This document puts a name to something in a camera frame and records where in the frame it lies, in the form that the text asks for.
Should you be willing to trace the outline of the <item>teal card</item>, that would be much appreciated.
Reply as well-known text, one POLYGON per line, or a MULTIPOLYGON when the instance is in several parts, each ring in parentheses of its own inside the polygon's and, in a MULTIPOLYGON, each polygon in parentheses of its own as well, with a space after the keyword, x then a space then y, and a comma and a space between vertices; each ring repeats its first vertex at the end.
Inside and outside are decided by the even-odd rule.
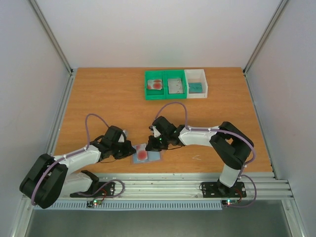
POLYGON ((203 86, 201 82, 190 82, 188 83, 188 86, 190 94, 203 93, 203 86))

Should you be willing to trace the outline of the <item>red circles card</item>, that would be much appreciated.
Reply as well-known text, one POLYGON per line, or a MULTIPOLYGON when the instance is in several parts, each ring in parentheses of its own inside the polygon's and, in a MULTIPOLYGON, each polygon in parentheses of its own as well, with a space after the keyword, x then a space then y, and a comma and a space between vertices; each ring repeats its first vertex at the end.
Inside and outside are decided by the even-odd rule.
POLYGON ((134 162, 145 162, 148 159, 148 153, 145 150, 146 143, 135 146, 136 153, 133 155, 134 162))

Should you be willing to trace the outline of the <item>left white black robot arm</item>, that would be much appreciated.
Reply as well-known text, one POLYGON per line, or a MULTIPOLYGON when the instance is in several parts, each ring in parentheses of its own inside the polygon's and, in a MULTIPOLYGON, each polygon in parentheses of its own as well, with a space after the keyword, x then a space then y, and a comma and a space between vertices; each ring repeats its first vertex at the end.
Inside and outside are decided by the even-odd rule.
POLYGON ((96 197, 107 183, 83 167, 113 157, 122 159, 136 153, 125 131, 110 126, 104 135, 81 149, 60 156, 42 154, 36 160, 19 190, 31 199, 32 205, 46 209, 59 197, 96 197))

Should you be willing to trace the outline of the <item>card with magnetic stripe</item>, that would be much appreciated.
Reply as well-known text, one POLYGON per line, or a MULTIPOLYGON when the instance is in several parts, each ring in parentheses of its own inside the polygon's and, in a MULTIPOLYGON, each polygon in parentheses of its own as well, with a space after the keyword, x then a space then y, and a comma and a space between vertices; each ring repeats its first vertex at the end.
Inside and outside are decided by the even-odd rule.
POLYGON ((171 78, 167 80, 169 94, 183 94, 183 84, 180 78, 171 78))

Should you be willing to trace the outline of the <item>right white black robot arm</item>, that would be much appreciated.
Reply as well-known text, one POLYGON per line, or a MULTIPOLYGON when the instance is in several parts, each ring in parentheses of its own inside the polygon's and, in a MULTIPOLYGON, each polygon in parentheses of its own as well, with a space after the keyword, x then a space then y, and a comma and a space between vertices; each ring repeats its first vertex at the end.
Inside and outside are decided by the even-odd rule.
POLYGON ((169 145, 184 147, 199 145, 211 147, 224 163, 217 181, 217 190, 223 196, 235 191, 235 183, 241 175, 250 154, 255 156, 254 143, 230 122, 216 127, 176 127, 165 117, 160 116, 150 126, 153 135, 149 136, 146 151, 166 151, 169 145))

